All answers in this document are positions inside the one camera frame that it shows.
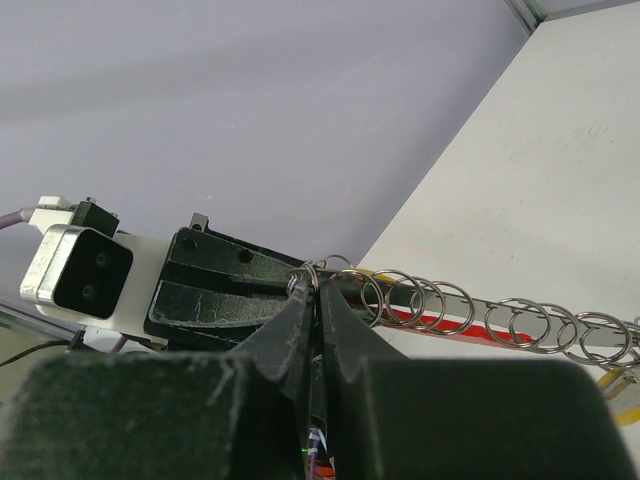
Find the yellow key tag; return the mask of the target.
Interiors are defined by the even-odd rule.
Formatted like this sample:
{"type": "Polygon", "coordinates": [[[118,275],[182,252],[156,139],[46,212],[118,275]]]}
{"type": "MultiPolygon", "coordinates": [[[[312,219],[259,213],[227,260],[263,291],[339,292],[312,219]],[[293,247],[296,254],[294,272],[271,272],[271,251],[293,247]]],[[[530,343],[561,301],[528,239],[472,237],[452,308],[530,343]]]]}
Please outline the yellow key tag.
{"type": "Polygon", "coordinates": [[[639,370],[614,369],[598,381],[616,423],[626,427],[639,422],[639,370]]]}

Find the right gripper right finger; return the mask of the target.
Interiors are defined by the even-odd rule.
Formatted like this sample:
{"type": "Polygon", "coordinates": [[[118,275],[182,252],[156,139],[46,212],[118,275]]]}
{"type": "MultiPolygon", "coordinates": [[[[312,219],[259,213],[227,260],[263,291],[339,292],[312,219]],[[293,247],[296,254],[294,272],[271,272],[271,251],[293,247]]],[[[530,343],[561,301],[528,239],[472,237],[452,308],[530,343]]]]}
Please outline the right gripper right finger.
{"type": "Polygon", "coordinates": [[[319,292],[340,479],[633,479],[595,382],[563,361],[410,359],[319,292]]]}

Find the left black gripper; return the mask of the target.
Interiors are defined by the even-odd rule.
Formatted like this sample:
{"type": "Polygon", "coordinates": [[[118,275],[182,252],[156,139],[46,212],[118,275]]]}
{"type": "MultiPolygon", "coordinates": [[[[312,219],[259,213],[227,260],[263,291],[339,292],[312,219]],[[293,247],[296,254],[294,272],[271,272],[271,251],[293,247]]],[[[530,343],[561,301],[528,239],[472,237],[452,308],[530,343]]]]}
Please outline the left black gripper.
{"type": "Polygon", "coordinates": [[[230,350],[282,310],[302,264],[213,231],[207,217],[195,215],[170,241],[144,331],[171,350],[230,350]]]}

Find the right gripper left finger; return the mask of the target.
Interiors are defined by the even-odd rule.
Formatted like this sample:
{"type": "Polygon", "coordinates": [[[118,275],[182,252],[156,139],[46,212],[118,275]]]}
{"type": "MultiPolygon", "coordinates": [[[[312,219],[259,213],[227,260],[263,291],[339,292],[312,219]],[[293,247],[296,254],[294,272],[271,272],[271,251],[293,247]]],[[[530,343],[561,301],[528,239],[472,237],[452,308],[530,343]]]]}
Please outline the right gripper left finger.
{"type": "Polygon", "coordinates": [[[225,353],[69,353],[1,411],[5,479],[303,479],[313,305],[225,353]]]}

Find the red silver carabiner keyring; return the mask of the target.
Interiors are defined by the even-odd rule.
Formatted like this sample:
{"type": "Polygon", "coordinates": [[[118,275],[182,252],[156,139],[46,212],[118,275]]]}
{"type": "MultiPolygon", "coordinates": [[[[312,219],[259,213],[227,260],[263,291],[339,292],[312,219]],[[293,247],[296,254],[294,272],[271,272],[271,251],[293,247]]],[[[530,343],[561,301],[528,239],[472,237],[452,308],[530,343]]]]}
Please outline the red silver carabiner keyring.
{"type": "Polygon", "coordinates": [[[367,270],[350,262],[333,270],[328,256],[292,270],[289,291],[307,282],[318,289],[334,280],[370,327],[385,327],[443,339],[478,339],[491,346],[538,355],[562,355],[604,371],[639,365],[639,325],[613,315],[575,312],[561,305],[508,297],[470,295],[461,286],[397,269],[367,270]]]}

